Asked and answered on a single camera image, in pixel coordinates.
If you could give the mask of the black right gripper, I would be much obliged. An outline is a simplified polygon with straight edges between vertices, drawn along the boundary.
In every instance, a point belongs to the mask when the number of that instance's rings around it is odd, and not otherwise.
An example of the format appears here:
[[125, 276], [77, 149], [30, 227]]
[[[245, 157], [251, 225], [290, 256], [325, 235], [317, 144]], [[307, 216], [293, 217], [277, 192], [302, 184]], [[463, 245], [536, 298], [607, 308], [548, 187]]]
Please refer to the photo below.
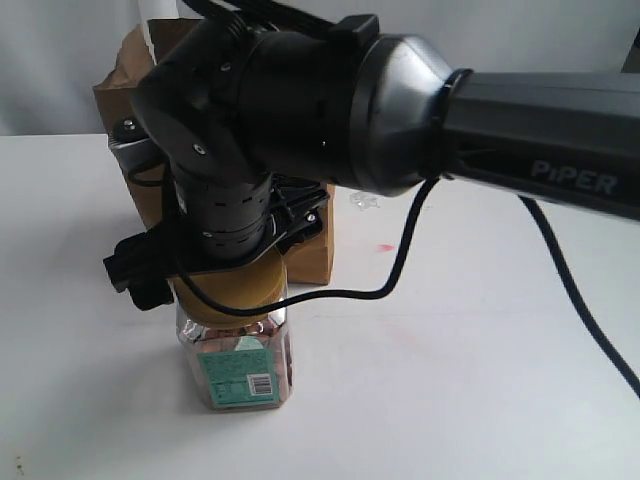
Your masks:
[[329, 200], [318, 183], [266, 182], [252, 191], [209, 190], [188, 202], [169, 183], [161, 189], [161, 220], [120, 241], [104, 267], [117, 292], [128, 292], [138, 309], [152, 310], [172, 303], [174, 278], [235, 273], [319, 236]]

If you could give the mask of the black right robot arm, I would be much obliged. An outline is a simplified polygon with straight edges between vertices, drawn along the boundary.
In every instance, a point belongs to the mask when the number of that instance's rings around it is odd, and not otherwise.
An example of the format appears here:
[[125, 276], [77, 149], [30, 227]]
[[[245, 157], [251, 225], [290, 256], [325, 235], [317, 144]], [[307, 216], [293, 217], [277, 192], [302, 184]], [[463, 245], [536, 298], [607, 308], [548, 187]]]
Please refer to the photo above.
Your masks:
[[179, 274], [236, 270], [317, 235], [328, 185], [396, 196], [476, 181], [639, 216], [639, 79], [453, 69], [373, 15], [322, 36], [256, 15], [207, 19], [138, 83], [111, 140], [164, 165], [163, 217], [104, 264], [149, 310]]

